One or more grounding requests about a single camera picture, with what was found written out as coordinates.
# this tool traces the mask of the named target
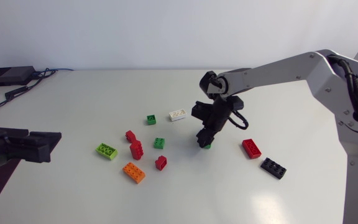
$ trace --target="white table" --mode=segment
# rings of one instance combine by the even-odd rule
[[[201,121],[190,114],[195,101],[212,102],[198,86],[205,72],[61,71],[0,108],[0,127],[63,134],[51,163],[19,164],[0,195],[0,223],[341,223],[346,153],[306,82],[239,94],[249,129],[227,122],[200,149]],[[13,88],[0,87],[0,101]],[[181,108],[189,116],[170,122]],[[150,114],[156,125],[146,125]],[[142,141],[139,161],[128,130]],[[163,150],[153,148],[157,137]],[[241,146],[249,138],[258,159]],[[102,142],[118,150],[112,161],[95,151]],[[283,179],[260,168],[266,157],[287,168]],[[146,173],[140,184],[123,173],[128,162]]]

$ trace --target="red lego brick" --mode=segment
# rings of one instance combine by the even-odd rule
[[[165,158],[165,156],[160,156],[156,161],[155,161],[155,166],[157,169],[162,170],[164,169],[165,165],[167,165],[167,158]]]
[[[125,137],[129,141],[129,143],[136,141],[136,136],[131,130],[129,130],[125,133]]]
[[[242,147],[244,147],[250,159],[256,159],[262,155],[252,139],[244,140],[242,142]]]
[[[134,159],[139,160],[143,156],[143,148],[140,141],[135,140],[129,148],[131,149],[132,157]]]

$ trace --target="lime green lego brick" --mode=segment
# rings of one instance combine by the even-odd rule
[[[118,153],[117,149],[114,149],[105,143],[100,144],[100,146],[96,148],[96,152],[110,160],[113,159]]]
[[[147,124],[151,125],[151,124],[156,124],[156,123],[157,123],[157,121],[155,120],[154,114],[147,116]]]
[[[154,148],[156,149],[164,149],[165,139],[155,138]]]

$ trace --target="black device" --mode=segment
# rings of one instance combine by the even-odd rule
[[[27,85],[34,72],[33,66],[0,68],[0,86]]]
[[[0,128],[0,166],[11,159],[50,162],[50,153],[61,138],[61,133]]]

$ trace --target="white wall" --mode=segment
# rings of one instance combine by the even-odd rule
[[[0,0],[0,67],[254,67],[358,51],[358,0]]]

